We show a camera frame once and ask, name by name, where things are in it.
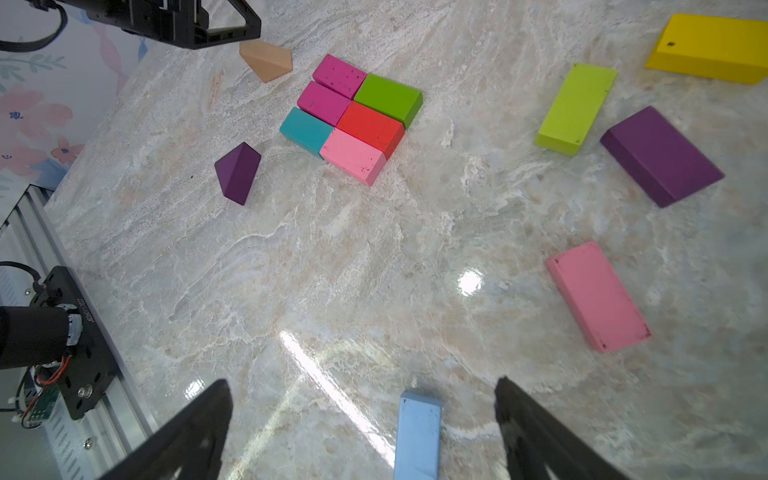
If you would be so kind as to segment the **magenta rectangular block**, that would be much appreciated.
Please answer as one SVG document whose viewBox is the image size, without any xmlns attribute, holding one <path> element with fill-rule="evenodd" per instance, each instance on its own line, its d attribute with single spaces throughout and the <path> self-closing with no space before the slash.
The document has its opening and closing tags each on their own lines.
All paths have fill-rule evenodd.
<svg viewBox="0 0 768 480">
<path fill-rule="evenodd" d="M 327 54 L 312 74 L 318 84 L 331 89 L 343 97 L 353 100 L 367 73 Z"/>
</svg>

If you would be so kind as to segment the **hot pink rectangular block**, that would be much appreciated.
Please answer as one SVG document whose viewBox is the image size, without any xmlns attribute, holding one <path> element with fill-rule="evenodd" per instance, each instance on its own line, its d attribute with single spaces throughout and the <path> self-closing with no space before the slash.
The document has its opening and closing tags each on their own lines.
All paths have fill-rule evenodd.
<svg viewBox="0 0 768 480">
<path fill-rule="evenodd" d="M 301 93 L 298 107 L 313 117 L 336 127 L 352 101 L 315 81 Z"/>
</svg>

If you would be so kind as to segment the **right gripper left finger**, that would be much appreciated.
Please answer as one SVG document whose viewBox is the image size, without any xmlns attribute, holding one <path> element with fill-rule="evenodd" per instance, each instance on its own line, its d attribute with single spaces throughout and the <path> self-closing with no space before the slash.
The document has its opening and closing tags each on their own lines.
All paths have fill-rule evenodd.
<svg viewBox="0 0 768 480">
<path fill-rule="evenodd" d="M 232 412 L 229 384 L 218 379 L 103 477 L 216 479 Z"/>
</svg>

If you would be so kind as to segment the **teal rectangular block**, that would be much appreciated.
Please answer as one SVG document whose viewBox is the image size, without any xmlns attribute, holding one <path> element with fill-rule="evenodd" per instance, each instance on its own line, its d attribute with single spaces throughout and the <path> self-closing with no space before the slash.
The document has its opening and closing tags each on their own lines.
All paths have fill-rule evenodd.
<svg viewBox="0 0 768 480">
<path fill-rule="evenodd" d="M 319 158 L 333 130 L 332 125 L 297 107 L 291 109 L 279 129 L 286 138 Z"/>
</svg>

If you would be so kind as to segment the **natural wood triangular block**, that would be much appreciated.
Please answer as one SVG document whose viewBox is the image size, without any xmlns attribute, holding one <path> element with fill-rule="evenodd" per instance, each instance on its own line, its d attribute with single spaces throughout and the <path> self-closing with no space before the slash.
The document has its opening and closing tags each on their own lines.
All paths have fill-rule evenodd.
<svg viewBox="0 0 768 480">
<path fill-rule="evenodd" d="M 293 70 L 292 52 L 289 49 L 262 40 L 241 42 L 239 54 L 263 83 Z"/>
</svg>

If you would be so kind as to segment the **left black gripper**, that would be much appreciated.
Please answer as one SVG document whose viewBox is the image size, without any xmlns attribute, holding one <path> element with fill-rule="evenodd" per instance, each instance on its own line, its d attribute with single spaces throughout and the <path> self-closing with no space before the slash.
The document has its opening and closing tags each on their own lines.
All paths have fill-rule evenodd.
<svg viewBox="0 0 768 480">
<path fill-rule="evenodd" d="M 229 0 L 244 24 L 210 28 L 200 1 L 92 0 L 65 1 L 95 22 L 169 45 L 197 50 L 261 37 L 262 21 L 243 0 Z"/>
</svg>

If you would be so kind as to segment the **green rectangular block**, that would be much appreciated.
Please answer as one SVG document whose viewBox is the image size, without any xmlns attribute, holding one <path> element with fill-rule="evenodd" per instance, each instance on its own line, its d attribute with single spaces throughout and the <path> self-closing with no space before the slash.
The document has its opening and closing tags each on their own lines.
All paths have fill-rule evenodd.
<svg viewBox="0 0 768 480">
<path fill-rule="evenodd" d="M 405 129 L 423 105 L 421 91 L 374 74 L 367 75 L 354 100 L 401 122 Z"/>
</svg>

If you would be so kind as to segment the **purple triangular block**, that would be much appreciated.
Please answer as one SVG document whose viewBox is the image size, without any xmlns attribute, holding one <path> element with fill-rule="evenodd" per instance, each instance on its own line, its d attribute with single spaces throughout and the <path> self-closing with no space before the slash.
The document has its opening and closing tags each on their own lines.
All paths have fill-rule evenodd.
<svg viewBox="0 0 768 480">
<path fill-rule="evenodd" d="M 261 154 L 243 142 L 214 163 L 225 198 L 245 205 L 255 179 Z"/>
</svg>

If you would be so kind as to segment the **red rectangular block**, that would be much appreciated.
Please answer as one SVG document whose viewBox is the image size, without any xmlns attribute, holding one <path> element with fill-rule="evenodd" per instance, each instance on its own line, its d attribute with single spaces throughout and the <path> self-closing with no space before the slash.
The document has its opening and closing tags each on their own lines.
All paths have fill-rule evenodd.
<svg viewBox="0 0 768 480">
<path fill-rule="evenodd" d="M 336 127 L 380 150 L 389 160 L 405 135 L 404 125 L 357 102 L 351 102 Z"/>
</svg>

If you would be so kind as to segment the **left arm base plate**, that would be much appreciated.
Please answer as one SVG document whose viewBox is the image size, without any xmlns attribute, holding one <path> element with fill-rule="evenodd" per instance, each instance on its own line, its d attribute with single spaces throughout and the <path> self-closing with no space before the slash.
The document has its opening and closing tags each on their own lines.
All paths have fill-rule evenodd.
<svg viewBox="0 0 768 480">
<path fill-rule="evenodd" d="M 53 358 L 62 365 L 43 381 L 55 386 L 73 420 L 93 410 L 116 378 L 119 367 L 106 336 L 73 272 L 55 266 L 30 301 L 35 315 L 65 325 L 66 337 L 56 335 Z"/>
</svg>

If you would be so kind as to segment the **light pink rectangular block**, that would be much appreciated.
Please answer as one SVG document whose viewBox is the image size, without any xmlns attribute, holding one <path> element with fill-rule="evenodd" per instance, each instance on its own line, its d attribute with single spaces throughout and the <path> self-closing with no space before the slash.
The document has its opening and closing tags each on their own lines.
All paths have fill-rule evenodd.
<svg viewBox="0 0 768 480">
<path fill-rule="evenodd" d="M 366 186 L 372 186 L 386 164 L 384 153 L 334 128 L 320 149 L 321 157 Z"/>
</svg>

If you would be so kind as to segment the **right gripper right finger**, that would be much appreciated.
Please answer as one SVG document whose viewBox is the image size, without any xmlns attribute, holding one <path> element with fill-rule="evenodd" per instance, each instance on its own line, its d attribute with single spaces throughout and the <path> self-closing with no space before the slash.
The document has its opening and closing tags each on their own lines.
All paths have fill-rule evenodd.
<svg viewBox="0 0 768 480">
<path fill-rule="evenodd" d="M 495 387 L 495 418 L 512 479 L 626 477 L 506 376 Z"/>
</svg>

